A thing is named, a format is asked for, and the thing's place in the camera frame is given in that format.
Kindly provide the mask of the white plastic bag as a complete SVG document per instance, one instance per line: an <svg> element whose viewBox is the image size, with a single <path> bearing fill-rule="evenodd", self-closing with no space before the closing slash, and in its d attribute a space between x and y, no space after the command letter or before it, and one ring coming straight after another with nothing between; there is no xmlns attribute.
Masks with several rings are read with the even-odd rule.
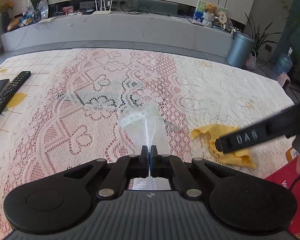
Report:
<svg viewBox="0 0 300 240"><path fill-rule="evenodd" d="M154 145L158 154L171 153L164 119L157 105L146 104L123 113L119 117L119 126L127 133L138 152L141 152L142 146L147 146L150 151ZM148 175L147 178L134 179L132 189L169 190L170 184L167 179Z"/></svg>

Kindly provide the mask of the yellow microfiber cloth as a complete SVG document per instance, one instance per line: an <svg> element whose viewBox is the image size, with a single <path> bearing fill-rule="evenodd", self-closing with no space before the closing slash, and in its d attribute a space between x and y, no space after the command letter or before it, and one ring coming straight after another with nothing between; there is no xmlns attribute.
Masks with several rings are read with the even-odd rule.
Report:
<svg viewBox="0 0 300 240"><path fill-rule="evenodd" d="M238 130L238 126L210 124L193 129L190 137L193 140L202 135L208 136L210 152L220 163L257 168L250 157L249 150L237 148L238 142L242 143L244 141L244 135L238 136L238 140L235 134L229 136L229 134L235 133Z"/></svg>

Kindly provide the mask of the orange cardboard box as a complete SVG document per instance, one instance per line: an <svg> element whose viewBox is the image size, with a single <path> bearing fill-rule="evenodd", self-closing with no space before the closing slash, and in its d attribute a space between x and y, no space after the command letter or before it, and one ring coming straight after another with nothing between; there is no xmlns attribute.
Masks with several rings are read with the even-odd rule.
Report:
<svg viewBox="0 0 300 240"><path fill-rule="evenodd" d="M298 151L294 148L291 147L287 152L286 152L286 157L287 157L287 161L291 162L293 161L295 158L297 158L299 156Z"/></svg>

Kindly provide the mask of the pink space heater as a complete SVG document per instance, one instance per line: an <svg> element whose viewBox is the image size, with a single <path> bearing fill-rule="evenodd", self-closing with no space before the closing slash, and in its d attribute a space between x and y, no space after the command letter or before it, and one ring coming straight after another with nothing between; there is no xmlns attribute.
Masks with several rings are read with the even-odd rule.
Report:
<svg viewBox="0 0 300 240"><path fill-rule="evenodd" d="M285 73L285 72L281 73L278 76L277 82L280 84L280 86L282 87L282 89L284 91L286 91L289 88L289 86L290 86L290 78L287 75L287 73Z"/></svg>

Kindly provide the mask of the red lidded toy box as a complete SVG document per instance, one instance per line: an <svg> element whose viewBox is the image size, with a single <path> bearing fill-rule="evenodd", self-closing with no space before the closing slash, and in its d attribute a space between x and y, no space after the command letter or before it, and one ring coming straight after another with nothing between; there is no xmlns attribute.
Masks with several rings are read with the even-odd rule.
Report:
<svg viewBox="0 0 300 240"><path fill-rule="evenodd" d="M298 171L298 157L293 159L291 162L271 174L266 178L267 181L274 182L279 184L287 189L290 189L293 182L300 175L300 171ZM300 179L294 184L292 188L292 193L297 200L298 208L296 214L288 227L290 233L292 233L295 237L300 239Z"/></svg>

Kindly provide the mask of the blue water jug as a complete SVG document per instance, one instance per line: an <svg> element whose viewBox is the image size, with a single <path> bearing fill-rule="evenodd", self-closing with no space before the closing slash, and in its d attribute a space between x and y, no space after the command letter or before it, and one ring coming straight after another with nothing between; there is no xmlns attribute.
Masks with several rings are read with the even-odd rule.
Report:
<svg viewBox="0 0 300 240"><path fill-rule="evenodd" d="M277 63L274 66L274 71L276 74L281 75L282 73L288 73L293 66L292 62L292 52L293 48L290 47L288 53L281 54L278 58Z"/></svg>

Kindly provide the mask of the woven pastel basket bag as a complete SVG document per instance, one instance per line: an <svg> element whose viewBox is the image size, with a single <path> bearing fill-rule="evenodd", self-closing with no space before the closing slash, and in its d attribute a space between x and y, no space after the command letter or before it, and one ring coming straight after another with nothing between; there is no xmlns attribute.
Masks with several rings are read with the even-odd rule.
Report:
<svg viewBox="0 0 300 240"><path fill-rule="evenodd" d="M256 68L256 61L257 61L256 52L252 50L245 64L246 68L249 70L254 70Z"/></svg>

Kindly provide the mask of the lace tablecloth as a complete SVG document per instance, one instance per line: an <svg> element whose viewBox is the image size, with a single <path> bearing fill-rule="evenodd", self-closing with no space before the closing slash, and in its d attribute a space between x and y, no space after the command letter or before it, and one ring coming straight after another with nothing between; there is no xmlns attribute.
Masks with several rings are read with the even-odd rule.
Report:
<svg viewBox="0 0 300 240"><path fill-rule="evenodd" d="M0 116L0 239L10 233L3 200L15 187L96 158L137 152L122 113L156 105L170 152L219 162L193 129L244 127L292 105L279 83L191 57L128 49L52 50L6 59L0 80L31 76Z"/></svg>

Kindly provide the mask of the tall green floor plant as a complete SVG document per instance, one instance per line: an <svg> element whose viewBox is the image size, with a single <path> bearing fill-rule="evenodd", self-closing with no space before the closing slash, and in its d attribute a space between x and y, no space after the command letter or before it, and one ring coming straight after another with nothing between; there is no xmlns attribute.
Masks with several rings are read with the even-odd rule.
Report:
<svg viewBox="0 0 300 240"><path fill-rule="evenodd" d="M245 16L247 18L247 24L251 30L251 33L248 34L248 36L255 41L253 51L256 53L256 56L258 56L262 45L268 43L277 44L277 41L272 40L271 37L281 33L268 31L268 29L273 25L273 21L270 22L263 30L261 30L260 25L255 24L252 16L247 16L247 14L245 14Z"/></svg>

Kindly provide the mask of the blue metal trash can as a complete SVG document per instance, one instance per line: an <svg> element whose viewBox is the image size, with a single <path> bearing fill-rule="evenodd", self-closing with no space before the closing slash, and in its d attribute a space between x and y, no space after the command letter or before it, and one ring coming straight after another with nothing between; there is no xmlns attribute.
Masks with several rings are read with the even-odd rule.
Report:
<svg viewBox="0 0 300 240"><path fill-rule="evenodd" d="M235 32L232 36L233 42L226 57L226 62L237 68L243 68L255 45L255 40L250 36Z"/></svg>

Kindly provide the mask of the white marble tv console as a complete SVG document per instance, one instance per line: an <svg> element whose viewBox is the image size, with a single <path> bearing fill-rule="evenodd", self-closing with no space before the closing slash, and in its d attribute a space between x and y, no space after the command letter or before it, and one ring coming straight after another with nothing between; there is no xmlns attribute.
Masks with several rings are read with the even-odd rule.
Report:
<svg viewBox="0 0 300 240"><path fill-rule="evenodd" d="M185 18L115 11L109 15L59 16L5 33L1 41L5 51L61 42L110 41L149 43L225 57L232 35Z"/></svg>

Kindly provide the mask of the teddy bear figure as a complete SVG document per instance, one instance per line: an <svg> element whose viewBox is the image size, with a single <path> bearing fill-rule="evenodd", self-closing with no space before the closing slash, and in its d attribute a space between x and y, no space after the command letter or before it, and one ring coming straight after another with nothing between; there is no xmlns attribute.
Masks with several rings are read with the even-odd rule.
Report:
<svg viewBox="0 0 300 240"><path fill-rule="evenodd" d="M203 25L206 27L212 27L214 21L215 21L215 16L216 16L216 10L217 6L211 3L206 3L204 7L204 13L203 13Z"/></svg>

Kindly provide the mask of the black remote control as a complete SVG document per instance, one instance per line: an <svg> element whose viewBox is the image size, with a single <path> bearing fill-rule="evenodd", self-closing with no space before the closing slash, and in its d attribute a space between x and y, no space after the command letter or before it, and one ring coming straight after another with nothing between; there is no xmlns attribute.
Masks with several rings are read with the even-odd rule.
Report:
<svg viewBox="0 0 300 240"><path fill-rule="evenodd" d="M0 90L0 115L5 107L7 107L7 104L12 100L13 96L17 93L19 88L28 80L30 76L30 71L22 71L11 82L9 79L2 80L7 82Z"/></svg>

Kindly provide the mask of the white wifi router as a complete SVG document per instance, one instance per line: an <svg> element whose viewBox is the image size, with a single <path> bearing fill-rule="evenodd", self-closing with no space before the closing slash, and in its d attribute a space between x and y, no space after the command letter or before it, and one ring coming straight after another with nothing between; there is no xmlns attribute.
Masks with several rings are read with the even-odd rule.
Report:
<svg viewBox="0 0 300 240"><path fill-rule="evenodd" d="M108 1L106 5L105 0L100 0L99 2L95 0L95 11L92 15L109 15L111 14L113 0Z"/></svg>

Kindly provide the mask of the dried yellow flower vase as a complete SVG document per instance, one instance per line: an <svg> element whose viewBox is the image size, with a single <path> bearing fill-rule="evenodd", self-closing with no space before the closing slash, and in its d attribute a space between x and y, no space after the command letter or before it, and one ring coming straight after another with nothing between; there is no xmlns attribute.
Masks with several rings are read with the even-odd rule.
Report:
<svg viewBox="0 0 300 240"><path fill-rule="evenodd" d="M0 0L0 16L3 33L7 33L8 25L11 22L11 18L8 11L12 9L13 3L11 2L11 0Z"/></svg>

